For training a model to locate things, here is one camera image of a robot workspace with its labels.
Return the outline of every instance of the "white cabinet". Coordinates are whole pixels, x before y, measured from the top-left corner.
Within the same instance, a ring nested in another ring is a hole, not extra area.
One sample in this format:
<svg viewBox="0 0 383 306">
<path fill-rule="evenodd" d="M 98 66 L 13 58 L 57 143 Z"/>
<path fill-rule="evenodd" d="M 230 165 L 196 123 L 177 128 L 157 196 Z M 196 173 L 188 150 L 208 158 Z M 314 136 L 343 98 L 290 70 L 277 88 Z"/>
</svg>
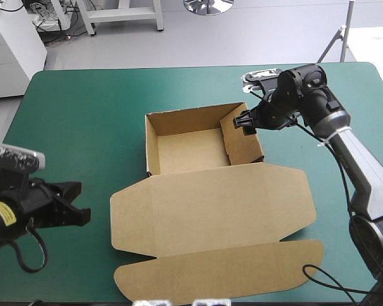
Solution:
<svg viewBox="0 0 383 306">
<path fill-rule="evenodd" d="M 20 0 L 4 0 L 0 7 L 13 10 Z M 33 75 L 44 68 L 47 50 L 31 24 L 27 11 L 0 11 L 0 98 L 26 92 Z"/>
</svg>

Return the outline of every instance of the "cardboard lid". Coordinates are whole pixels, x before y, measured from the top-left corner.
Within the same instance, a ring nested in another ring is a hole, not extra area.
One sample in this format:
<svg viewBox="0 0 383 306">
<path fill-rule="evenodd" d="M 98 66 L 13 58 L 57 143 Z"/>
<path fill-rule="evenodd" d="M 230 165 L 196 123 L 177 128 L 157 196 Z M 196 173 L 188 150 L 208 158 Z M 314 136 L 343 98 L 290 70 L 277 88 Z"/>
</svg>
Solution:
<svg viewBox="0 0 383 306">
<path fill-rule="evenodd" d="M 316 220 L 305 173 L 266 163 L 152 176 L 110 209 L 113 247 L 156 257 L 276 242 Z"/>
<path fill-rule="evenodd" d="M 119 267 L 114 278 L 131 301 L 163 299 L 184 305 L 198 298 L 234 298 L 297 287 L 307 281 L 302 266 L 319 266 L 323 254 L 319 240 L 274 242 L 143 261 Z"/>
</svg>

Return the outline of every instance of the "gray floor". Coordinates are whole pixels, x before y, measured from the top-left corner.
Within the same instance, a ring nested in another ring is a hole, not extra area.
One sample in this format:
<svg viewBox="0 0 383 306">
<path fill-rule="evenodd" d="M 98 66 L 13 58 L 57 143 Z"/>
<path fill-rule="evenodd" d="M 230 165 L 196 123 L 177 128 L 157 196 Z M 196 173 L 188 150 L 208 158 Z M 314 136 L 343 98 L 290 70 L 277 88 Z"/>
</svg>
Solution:
<svg viewBox="0 0 383 306">
<path fill-rule="evenodd" d="M 163 32 L 152 20 L 100 24 L 94 37 L 49 47 L 45 69 L 315 62 L 347 11 L 346 0 L 236 0 L 227 13 L 201 17 L 185 11 L 182 0 L 161 1 Z M 94 2 L 116 5 L 113 0 Z M 132 2 L 142 6 L 151 0 Z M 352 26 L 383 26 L 383 0 L 356 1 Z M 339 54 L 337 43 L 326 61 L 338 61 Z M 20 100 L 0 99 L 0 142 Z"/>
</svg>

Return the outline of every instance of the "open cardboard box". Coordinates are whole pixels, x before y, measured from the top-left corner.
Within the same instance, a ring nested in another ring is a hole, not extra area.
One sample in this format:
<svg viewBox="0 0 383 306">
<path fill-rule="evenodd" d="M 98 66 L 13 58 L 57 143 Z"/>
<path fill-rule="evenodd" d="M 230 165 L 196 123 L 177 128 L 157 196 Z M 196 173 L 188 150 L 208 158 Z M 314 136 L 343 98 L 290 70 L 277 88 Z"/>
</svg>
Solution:
<svg viewBox="0 0 383 306">
<path fill-rule="evenodd" d="M 244 136 L 233 119 L 246 103 L 146 115 L 146 163 L 150 175 L 198 171 L 263 161 L 257 135 Z"/>
<path fill-rule="evenodd" d="M 233 119 L 245 103 L 146 115 L 149 178 L 112 195 L 114 248 L 157 257 L 114 275 L 131 300 L 280 291 L 320 265 L 317 240 L 280 242 L 316 219 L 303 171 L 266 163 Z"/>
</svg>

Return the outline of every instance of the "green table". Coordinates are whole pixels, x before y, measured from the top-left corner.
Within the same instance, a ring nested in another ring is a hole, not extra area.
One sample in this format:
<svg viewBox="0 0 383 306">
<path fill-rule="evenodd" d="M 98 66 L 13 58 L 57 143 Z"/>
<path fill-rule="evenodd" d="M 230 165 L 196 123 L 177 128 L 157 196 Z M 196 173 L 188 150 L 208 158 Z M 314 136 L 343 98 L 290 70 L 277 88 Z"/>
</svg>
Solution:
<svg viewBox="0 0 383 306">
<path fill-rule="evenodd" d="M 44 152 L 47 167 L 36 173 L 49 182 L 78 180 L 78 207 L 91 207 L 83 228 L 40 232 L 50 252 L 47 267 L 24 273 L 13 250 L 0 249 L 0 301 L 41 298 L 57 302 L 124 302 L 112 275 L 121 265 L 149 259 L 110 244 L 109 198 L 146 178 L 144 115 L 236 101 L 258 101 L 241 90 L 241 75 L 273 66 L 44 71 L 38 73 L 5 142 Z M 280 66 L 281 69 L 293 65 Z M 324 64 L 329 86 L 352 116 L 358 137 L 383 164 L 383 83 L 367 63 Z M 370 289 L 374 281 L 351 242 L 340 174 L 326 149 L 298 128 L 259 131 L 266 161 L 308 174 L 317 221 L 290 238 L 321 239 L 323 268 L 346 286 Z M 31 237 L 23 237 L 30 264 L 40 260 Z M 281 293 L 239 301 L 344 301 L 339 291 L 306 283 Z"/>
</svg>

